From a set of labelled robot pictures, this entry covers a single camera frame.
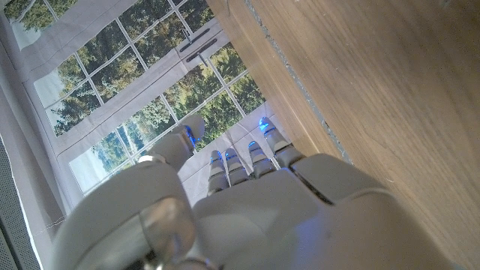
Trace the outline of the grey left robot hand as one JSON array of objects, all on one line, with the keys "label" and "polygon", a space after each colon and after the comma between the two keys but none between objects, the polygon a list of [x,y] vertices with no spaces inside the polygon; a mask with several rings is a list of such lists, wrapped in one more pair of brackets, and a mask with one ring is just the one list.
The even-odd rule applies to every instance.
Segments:
[{"label": "grey left robot hand", "polygon": [[378,180],[329,154],[303,155],[275,125],[273,152],[213,151],[208,194],[190,204],[179,170],[205,123],[192,115],[70,213],[51,269],[453,269]]}]

